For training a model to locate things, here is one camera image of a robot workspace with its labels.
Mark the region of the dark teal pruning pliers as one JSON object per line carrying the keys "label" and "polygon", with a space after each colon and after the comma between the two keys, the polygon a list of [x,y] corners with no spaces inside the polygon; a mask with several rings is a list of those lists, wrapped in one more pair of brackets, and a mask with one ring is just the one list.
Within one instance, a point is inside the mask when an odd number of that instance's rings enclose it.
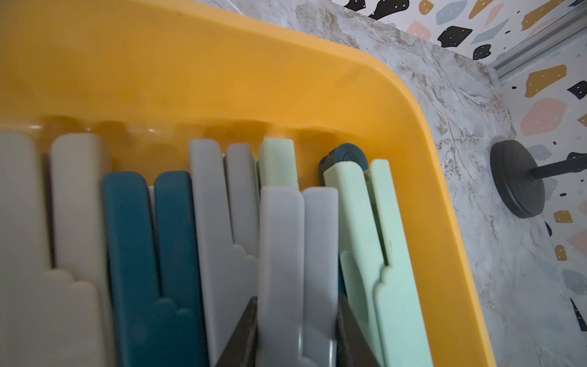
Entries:
{"label": "dark teal pruning pliers", "polygon": [[327,156],[323,157],[318,164],[319,183],[325,186],[324,172],[336,163],[341,161],[353,161],[358,164],[363,171],[368,170],[368,160],[365,153],[357,145],[344,143],[333,149]]}

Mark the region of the cream pruning pliers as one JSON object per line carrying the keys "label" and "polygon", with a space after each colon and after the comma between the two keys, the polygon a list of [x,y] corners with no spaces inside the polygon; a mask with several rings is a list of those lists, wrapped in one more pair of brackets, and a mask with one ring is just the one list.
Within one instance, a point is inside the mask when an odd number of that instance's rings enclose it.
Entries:
{"label": "cream pruning pliers", "polygon": [[1,135],[1,364],[114,366],[102,139]]}

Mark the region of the yellow plastic storage box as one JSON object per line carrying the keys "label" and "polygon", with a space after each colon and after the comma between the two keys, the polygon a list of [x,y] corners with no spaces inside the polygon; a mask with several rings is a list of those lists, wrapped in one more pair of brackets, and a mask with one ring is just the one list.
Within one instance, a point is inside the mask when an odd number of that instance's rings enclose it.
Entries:
{"label": "yellow plastic storage box", "polygon": [[193,139],[291,139],[301,188],[356,144],[391,166],[435,365],[495,365],[430,119],[379,58],[194,1],[4,1],[1,128],[89,131],[149,184]]}

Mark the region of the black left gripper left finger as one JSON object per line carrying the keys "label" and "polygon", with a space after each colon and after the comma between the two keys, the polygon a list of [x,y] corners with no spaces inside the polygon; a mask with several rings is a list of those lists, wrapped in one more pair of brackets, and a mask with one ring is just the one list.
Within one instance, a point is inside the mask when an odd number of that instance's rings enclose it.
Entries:
{"label": "black left gripper left finger", "polygon": [[252,297],[216,367],[254,367],[258,345],[258,298]]}

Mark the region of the mint green pruning pliers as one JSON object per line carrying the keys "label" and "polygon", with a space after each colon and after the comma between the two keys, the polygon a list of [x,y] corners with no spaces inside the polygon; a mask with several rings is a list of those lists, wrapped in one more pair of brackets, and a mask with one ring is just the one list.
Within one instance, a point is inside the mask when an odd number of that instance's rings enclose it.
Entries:
{"label": "mint green pruning pliers", "polygon": [[295,147],[291,139],[265,139],[260,146],[258,168],[262,187],[300,189]]}

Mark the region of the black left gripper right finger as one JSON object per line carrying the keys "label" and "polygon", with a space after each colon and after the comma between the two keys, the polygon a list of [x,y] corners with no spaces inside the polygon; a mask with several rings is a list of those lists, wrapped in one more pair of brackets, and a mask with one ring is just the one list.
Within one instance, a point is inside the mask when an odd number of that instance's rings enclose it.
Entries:
{"label": "black left gripper right finger", "polygon": [[339,294],[336,316],[336,366],[380,366],[344,294]]}

